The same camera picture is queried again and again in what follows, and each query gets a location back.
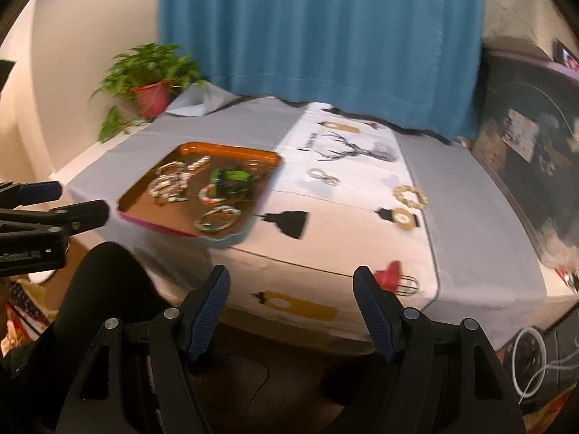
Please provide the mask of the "red plant pot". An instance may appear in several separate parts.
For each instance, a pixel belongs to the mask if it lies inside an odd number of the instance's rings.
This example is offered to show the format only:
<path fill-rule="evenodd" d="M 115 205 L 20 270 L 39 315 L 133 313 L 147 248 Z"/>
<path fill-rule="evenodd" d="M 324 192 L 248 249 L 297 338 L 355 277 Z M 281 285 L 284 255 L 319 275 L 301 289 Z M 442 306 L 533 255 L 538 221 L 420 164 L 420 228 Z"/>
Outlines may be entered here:
<path fill-rule="evenodd" d="M 140 116 L 145 120 L 155 119 L 170 105 L 172 96 L 167 81 L 135 87 L 131 90 L 135 95 Z"/>

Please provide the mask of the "red patterned bag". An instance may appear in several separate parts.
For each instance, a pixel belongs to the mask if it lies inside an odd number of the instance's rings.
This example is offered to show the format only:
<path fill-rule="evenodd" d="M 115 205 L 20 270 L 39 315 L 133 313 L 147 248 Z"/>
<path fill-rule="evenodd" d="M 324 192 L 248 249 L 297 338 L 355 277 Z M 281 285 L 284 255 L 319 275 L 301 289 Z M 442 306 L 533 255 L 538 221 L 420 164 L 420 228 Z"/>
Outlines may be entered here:
<path fill-rule="evenodd" d="M 50 319 L 17 281 L 1 281 L 1 356 L 35 341 Z"/>

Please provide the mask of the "beige fabric storage box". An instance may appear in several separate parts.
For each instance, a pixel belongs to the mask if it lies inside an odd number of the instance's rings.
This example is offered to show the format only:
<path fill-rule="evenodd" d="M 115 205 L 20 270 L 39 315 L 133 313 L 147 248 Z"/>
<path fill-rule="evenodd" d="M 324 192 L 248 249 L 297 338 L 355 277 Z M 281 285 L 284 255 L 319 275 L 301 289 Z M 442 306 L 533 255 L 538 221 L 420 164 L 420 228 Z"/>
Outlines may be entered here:
<path fill-rule="evenodd" d="M 484 0 L 483 46 L 544 60 L 557 41 L 578 54 L 578 38 L 553 0 Z"/>

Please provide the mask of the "green black smartwatch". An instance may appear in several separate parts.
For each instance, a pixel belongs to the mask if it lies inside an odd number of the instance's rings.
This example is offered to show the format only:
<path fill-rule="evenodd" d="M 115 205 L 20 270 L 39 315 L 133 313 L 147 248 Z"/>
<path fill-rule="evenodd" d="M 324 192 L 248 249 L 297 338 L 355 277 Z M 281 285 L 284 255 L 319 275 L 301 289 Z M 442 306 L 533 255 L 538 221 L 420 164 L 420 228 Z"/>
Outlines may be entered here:
<path fill-rule="evenodd" d="M 213 199 L 230 199 L 252 190 L 253 176 L 244 170 L 215 169 L 210 174 L 209 191 Z"/>

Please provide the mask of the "white deer print runner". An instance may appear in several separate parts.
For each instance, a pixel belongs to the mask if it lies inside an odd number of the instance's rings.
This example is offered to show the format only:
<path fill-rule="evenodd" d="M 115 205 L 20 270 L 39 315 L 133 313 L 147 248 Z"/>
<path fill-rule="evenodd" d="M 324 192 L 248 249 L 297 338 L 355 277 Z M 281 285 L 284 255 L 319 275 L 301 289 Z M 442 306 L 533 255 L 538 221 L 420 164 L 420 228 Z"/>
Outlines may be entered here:
<path fill-rule="evenodd" d="M 273 338 L 291 328 L 307 345 L 367 341 L 352 276 L 399 261 L 405 304 L 423 308 L 438 280 L 424 216 L 393 197 L 412 177 L 393 130 L 313 103 L 274 98 L 219 111 L 220 141 L 271 150 L 283 165 L 246 238 L 214 251 L 230 268 L 232 322 Z"/>

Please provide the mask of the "grey tablecloth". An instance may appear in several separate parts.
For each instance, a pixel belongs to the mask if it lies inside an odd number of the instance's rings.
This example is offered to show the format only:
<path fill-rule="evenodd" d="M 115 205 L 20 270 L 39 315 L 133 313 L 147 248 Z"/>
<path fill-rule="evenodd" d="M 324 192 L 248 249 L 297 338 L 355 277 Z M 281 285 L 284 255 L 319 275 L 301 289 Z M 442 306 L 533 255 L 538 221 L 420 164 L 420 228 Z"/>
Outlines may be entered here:
<path fill-rule="evenodd" d="M 162 116 L 95 158 L 69 192 L 116 205 L 189 142 L 281 157 L 250 223 L 226 230 L 218 243 L 113 214 L 101 236 L 177 288 L 197 286 L 223 264 L 232 275 L 230 325 L 332 353 L 364 351 L 370 338 L 353 272 L 362 265 L 384 271 L 392 261 L 418 283 L 403 299 L 407 307 L 440 322 L 475 318 L 495 348 L 522 327 L 552 326 L 576 303 L 467 149 L 334 116 L 323 104 L 259 98 L 202 118 Z"/>

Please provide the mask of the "orange metal tray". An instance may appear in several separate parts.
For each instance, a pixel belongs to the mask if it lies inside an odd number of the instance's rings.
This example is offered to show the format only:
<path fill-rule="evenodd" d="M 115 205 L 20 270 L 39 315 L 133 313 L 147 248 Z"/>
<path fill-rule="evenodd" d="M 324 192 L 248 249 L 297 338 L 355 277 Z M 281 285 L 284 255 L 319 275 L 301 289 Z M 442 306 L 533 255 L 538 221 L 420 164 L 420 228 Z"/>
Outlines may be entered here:
<path fill-rule="evenodd" d="M 156 163 L 117 203 L 121 218 L 210 248 L 240 243 L 251 229 L 283 165 L 272 151 L 188 142 Z M 212 170 L 244 170 L 252 190 L 230 199 L 210 197 Z"/>

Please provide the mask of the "blue curtain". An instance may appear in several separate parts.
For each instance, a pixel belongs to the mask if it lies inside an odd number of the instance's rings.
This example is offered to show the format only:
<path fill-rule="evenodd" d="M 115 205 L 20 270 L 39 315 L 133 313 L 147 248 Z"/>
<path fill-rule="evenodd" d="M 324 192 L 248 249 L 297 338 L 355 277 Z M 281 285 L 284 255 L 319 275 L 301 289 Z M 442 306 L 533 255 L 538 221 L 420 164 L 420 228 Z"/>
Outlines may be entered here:
<path fill-rule="evenodd" d="M 234 94 L 472 137 L 484 0 L 159 0 L 160 39 Z"/>

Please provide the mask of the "dark glass cabinet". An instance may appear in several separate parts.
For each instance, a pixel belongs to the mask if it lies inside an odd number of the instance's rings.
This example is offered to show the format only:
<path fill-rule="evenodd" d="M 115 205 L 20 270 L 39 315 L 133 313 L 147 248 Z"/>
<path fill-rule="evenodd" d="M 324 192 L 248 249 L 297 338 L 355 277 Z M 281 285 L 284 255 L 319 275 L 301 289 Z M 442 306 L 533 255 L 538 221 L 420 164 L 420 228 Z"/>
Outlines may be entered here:
<path fill-rule="evenodd" d="M 578 74 L 489 51 L 472 153 L 522 222 L 540 261 L 578 268 Z"/>

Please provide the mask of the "green potted plant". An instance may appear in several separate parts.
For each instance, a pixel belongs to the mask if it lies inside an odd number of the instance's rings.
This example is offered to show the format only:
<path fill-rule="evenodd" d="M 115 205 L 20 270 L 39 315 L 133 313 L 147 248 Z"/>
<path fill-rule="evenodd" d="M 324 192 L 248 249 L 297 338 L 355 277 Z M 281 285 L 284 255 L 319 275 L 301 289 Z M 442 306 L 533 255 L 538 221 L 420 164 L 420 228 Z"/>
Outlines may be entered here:
<path fill-rule="evenodd" d="M 116 55 L 93 94 L 104 93 L 130 104 L 138 109 L 141 120 L 150 122 L 140 116 L 138 102 L 131 90 L 163 80 L 169 83 L 172 102 L 190 87 L 206 83 L 207 77 L 201 73 L 199 62 L 182 52 L 181 46 L 150 42 Z"/>

